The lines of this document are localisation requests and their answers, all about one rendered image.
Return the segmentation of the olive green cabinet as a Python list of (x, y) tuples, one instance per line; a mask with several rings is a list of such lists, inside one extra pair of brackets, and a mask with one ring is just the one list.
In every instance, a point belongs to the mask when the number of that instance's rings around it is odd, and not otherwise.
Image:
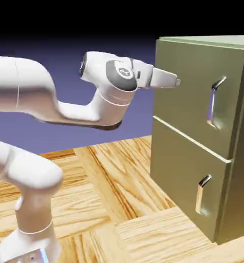
[(244, 236), (244, 35), (161, 37), (150, 175), (212, 242)]

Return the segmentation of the olive cabinet door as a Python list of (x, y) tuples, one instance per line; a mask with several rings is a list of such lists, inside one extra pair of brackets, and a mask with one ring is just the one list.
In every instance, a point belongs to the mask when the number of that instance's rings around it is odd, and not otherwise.
[[(225, 159), (235, 147), (244, 94), (244, 45), (161, 38), (156, 66), (175, 73), (181, 84), (156, 89), (153, 114)], [(207, 124), (212, 85), (222, 76), (214, 109), (214, 128)]]
[[(150, 175), (212, 242), (217, 240), (221, 192), (230, 166), (230, 160), (153, 120)], [(207, 174), (212, 178), (203, 190), (203, 214), (198, 214), (195, 211), (198, 183)]]

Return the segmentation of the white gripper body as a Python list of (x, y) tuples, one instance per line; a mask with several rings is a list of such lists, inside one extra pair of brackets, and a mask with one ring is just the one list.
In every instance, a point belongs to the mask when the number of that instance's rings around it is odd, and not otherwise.
[(175, 88), (178, 86), (178, 77), (174, 73), (154, 67), (150, 86), (154, 88)]

